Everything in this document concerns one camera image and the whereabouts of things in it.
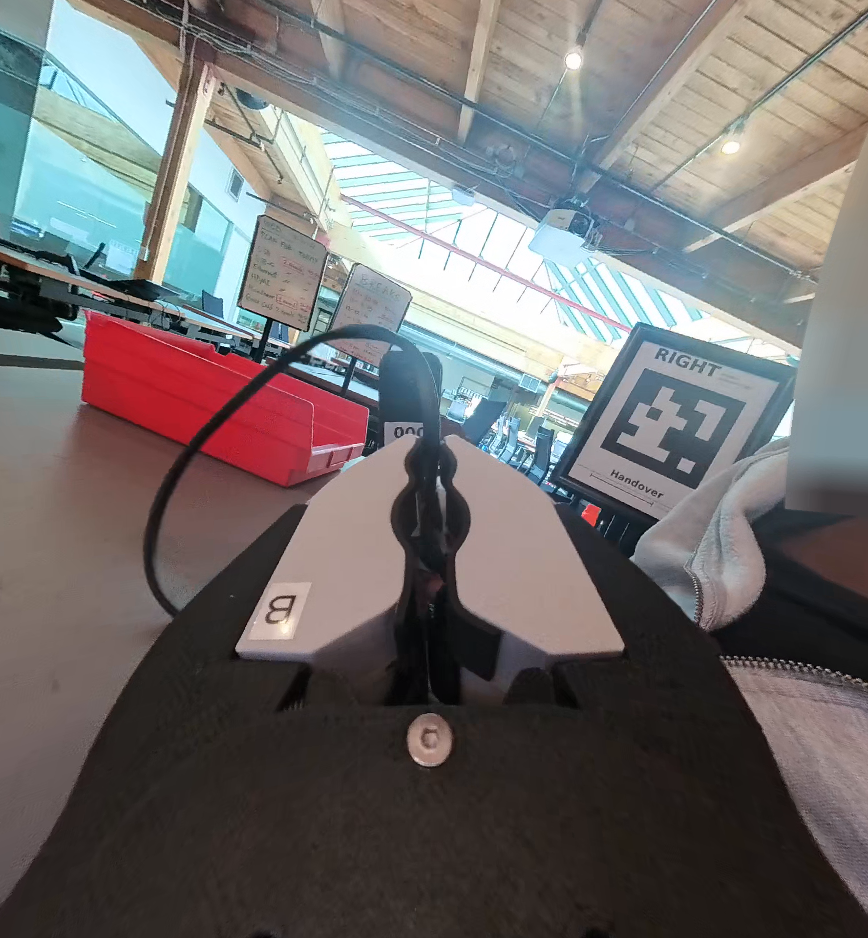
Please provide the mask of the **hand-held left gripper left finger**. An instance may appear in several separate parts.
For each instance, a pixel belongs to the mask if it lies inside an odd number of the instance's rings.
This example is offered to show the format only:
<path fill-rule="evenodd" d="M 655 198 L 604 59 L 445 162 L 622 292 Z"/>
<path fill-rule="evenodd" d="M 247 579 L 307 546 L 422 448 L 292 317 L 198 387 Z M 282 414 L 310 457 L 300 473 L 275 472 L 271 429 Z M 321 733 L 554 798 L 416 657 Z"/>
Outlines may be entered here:
<path fill-rule="evenodd" d="M 407 435 L 327 484 L 306 504 L 235 647 L 248 661 L 385 669 L 419 532 Z"/>

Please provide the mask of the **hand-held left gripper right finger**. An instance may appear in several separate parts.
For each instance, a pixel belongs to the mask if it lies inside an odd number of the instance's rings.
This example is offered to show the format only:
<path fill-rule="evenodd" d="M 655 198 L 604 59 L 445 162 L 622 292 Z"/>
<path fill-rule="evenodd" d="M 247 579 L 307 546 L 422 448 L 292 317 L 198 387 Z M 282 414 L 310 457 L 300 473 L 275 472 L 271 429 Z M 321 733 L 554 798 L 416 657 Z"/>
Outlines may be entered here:
<path fill-rule="evenodd" d="M 457 435 L 444 439 L 445 629 L 481 682 L 606 660 L 625 649 L 556 506 L 526 476 Z"/>

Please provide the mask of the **grey desk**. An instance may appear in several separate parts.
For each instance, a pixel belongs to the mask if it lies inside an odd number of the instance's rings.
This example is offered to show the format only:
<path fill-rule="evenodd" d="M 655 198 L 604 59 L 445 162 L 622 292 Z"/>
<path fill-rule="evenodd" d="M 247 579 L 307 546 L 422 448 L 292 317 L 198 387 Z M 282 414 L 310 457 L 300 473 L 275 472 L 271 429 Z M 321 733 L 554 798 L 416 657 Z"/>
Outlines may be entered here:
<path fill-rule="evenodd" d="M 0 354 L 81 360 L 12 331 Z M 142 538 L 181 447 L 83 404 L 82 378 L 0 368 L 0 903 L 168 621 Z"/>

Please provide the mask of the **wooden office desk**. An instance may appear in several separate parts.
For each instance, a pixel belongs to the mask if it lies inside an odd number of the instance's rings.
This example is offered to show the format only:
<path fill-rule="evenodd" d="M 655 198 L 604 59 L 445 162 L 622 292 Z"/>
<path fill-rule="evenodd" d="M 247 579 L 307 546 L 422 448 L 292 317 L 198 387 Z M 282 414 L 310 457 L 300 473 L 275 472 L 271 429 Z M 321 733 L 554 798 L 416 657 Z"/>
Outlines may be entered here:
<path fill-rule="evenodd" d="M 199 306 L 175 290 L 149 280 L 111 280 L 92 266 L 106 247 L 100 246 L 79 265 L 67 250 L 49 252 L 23 248 L 0 237 L 0 328 L 61 341 L 68 322 L 88 312 L 145 324 L 189 338 L 224 344 L 248 353 L 258 334 L 229 322 L 203 295 Z"/>

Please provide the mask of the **whiteboard on stand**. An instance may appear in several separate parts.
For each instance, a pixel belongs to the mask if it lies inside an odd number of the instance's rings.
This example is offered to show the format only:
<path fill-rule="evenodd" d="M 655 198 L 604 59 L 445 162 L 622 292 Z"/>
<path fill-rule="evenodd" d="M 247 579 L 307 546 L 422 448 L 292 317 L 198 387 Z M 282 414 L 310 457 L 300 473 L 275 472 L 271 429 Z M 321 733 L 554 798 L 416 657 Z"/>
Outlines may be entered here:
<path fill-rule="evenodd" d="M 309 332 L 328 255 L 321 241 L 261 215 L 256 221 L 238 307 L 290 329 Z"/>
<path fill-rule="evenodd" d="M 331 331 L 348 325 L 377 325 L 397 333 L 412 301 L 404 286 L 379 274 L 366 264 L 355 263 L 349 270 L 331 324 Z M 339 353 L 379 368 L 390 350 L 390 342 L 365 339 L 329 341 Z"/>

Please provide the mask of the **red plastic bin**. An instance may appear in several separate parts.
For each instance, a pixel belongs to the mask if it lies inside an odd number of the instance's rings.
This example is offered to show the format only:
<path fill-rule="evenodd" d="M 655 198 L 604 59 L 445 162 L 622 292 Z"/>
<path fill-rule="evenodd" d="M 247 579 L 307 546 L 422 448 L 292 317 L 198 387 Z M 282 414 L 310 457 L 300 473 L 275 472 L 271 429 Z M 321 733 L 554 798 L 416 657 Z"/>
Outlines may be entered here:
<path fill-rule="evenodd" d="M 241 356 L 106 314 L 87 314 L 81 399 L 180 444 L 263 369 Z M 203 453 L 289 488 L 361 455 L 368 409 L 277 375 L 205 443 Z"/>

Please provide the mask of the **framed black white marker poster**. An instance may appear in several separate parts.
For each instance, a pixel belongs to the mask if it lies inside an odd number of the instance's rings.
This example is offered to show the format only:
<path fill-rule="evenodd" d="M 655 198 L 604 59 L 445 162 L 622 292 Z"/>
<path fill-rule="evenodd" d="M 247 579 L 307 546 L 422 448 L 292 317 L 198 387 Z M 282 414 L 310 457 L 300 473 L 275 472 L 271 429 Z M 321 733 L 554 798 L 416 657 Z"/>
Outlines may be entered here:
<path fill-rule="evenodd" d="M 772 439 L 797 376 L 787 363 L 638 323 L 550 476 L 651 526 Z"/>

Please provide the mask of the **white ceiling projector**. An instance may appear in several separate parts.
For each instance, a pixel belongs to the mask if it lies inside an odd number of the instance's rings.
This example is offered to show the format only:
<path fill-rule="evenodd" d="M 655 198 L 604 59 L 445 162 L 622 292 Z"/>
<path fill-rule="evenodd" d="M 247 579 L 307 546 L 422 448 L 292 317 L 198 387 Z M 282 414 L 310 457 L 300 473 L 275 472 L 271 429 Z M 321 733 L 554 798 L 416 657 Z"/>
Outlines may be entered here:
<path fill-rule="evenodd" d="M 545 263 L 573 268 L 589 260 L 603 239 L 600 220 L 577 205 L 559 205 L 538 223 L 529 250 Z"/>

